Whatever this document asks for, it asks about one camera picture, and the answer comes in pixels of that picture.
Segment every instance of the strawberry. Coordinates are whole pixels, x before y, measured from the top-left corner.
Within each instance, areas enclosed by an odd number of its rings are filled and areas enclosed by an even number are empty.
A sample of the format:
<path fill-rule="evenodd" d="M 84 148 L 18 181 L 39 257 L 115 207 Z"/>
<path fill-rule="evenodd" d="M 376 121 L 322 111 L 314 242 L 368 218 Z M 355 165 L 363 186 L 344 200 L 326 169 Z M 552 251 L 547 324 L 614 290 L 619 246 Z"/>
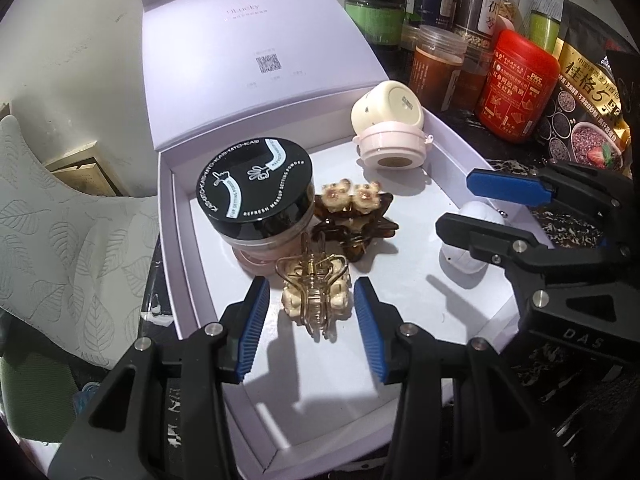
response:
<path fill-rule="evenodd" d="M 602 146 L 594 146 L 587 152 L 587 158 L 597 167 L 606 168 Z"/>

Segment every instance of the qr code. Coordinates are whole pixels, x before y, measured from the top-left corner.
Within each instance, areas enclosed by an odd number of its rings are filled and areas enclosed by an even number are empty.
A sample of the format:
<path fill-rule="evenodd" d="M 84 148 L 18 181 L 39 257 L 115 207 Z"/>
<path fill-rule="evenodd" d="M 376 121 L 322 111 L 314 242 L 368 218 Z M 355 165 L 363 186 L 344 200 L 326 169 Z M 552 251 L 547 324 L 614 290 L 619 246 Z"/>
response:
<path fill-rule="evenodd" d="M 260 56 L 255 58 L 258 62 L 258 66 L 260 67 L 260 72 L 263 74 L 267 72 L 275 72 L 276 70 L 280 70 L 282 65 L 280 64 L 280 60 L 278 59 L 277 54 L 269 54 L 268 56 Z"/>

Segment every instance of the red jar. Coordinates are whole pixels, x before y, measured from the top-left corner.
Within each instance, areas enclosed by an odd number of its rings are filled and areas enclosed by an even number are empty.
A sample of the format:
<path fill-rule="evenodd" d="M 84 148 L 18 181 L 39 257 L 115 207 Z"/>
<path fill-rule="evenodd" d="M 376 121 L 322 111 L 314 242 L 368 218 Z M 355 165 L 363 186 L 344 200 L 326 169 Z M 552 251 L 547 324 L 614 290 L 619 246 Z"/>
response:
<path fill-rule="evenodd" d="M 533 133 L 559 74 L 555 57 L 517 32 L 505 30 L 495 44 L 476 115 L 498 137 L 523 142 Z"/>

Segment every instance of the white wall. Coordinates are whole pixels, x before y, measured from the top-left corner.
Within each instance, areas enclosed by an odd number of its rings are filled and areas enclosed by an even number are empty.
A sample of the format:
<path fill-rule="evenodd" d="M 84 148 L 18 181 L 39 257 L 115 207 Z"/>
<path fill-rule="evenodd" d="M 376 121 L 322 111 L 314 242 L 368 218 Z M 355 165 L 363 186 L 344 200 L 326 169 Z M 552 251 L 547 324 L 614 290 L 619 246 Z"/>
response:
<path fill-rule="evenodd" d="M 573 1 L 629 37 L 608 0 Z M 141 16 L 140 0 L 15 0 L 0 22 L 0 102 L 12 102 L 36 156 L 49 162 L 98 140 L 136 196 L 156 191 Z"/>

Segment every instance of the open gift box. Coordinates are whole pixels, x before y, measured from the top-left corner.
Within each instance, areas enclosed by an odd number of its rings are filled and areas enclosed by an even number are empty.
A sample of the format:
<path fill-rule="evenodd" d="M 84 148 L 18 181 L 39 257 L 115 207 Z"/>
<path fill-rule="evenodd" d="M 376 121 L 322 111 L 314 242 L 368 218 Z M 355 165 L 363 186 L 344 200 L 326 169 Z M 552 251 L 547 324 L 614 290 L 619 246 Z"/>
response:
<path fill-rule="evenodd" d="M 204 166 L 252 137 L 290 139 L 309 151 L 316 189 L 350 178 L 378 180 L 396 198 L 394 238 L 370 247 L 355 279 L 371 278 L 382 301 L 436 338 L 482 335 L 501 349 L 517 308 L 501 269 L 465 276 L 439 257 L 434 222 L 476 200 L 465 185 L 486 161 L 425 111 L 434 137 L 423 168 L 364 169 L 351 143 L 353 104 L 386 79 L 336 0 L 143 0 L 143 70 L 158 184 L 164 271 L 178 336 L 217 320 L 244 297 L 251 276 L 213 229 L 195 197 Z M 490 205 L 549 244 L 526 208 Z M 282 282 L 254 366 L 225 388 L 236 462 L 249 479 L 314 476 L 391 438 L 399 389 L 376 383 L 355 315 L 317 343 L 284 315 Z M 450 395 L 445 391 L 444 397 Z"/>

